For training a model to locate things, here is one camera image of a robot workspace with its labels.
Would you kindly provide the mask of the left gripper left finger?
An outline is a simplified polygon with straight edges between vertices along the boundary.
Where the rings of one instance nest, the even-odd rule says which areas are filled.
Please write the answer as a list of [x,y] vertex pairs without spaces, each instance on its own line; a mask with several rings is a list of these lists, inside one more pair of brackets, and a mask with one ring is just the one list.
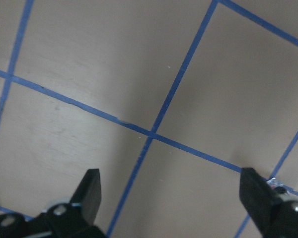
[[99,169],[88,169],[70,199],[70,205],[89,225],[94,225],[101,203],[101,181]]

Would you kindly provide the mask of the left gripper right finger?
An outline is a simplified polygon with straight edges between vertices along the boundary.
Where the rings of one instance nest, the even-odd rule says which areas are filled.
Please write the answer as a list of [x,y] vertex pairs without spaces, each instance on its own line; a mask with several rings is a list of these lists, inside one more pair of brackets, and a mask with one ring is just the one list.
[[253,168],[241,169],[239,199],[259,232],[267,234],[280,198]]

